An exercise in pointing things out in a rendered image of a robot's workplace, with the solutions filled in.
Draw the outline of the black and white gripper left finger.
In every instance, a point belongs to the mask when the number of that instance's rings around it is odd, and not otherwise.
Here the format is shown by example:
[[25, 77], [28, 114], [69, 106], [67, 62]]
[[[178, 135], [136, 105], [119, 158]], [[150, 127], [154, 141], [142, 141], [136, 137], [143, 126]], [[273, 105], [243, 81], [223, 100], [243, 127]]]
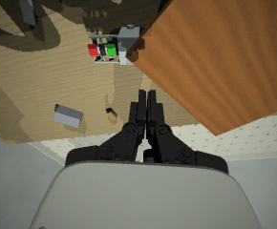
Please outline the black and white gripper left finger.
[[[138, 90], [138, 102], [131, 102], [129, 120], [122, 130], [100, 146], [72, 149], [66, 156], [65, 166], [83, 160], [136, 161], [146, 124], [146, 91]], [[135, 149], [135, 150], [134, 150]]]

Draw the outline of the brown wooden block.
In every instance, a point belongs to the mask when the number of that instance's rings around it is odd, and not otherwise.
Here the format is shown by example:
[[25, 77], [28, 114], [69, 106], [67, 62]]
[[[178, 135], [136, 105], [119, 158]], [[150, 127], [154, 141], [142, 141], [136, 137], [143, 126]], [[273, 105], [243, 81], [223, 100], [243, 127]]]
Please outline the brown wooden block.
[[107, 115], [112, 119], [117, 119], [117, 114], [114, 112], [113, 109], [107, 110]]

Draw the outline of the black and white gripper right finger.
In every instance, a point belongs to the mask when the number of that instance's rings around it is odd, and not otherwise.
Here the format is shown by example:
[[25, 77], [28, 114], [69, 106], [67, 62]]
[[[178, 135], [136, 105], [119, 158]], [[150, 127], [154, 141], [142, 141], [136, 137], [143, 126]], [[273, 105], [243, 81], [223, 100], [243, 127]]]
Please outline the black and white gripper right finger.
[[171, 127], [164, 122], [163, 106], [157, 103], [156, 90], [150, 90], [147, 95], [146, 139], [152, 146], [155, 163], [205, 166], [229, 174], [222, 157], [193, 151], [173, 135]]

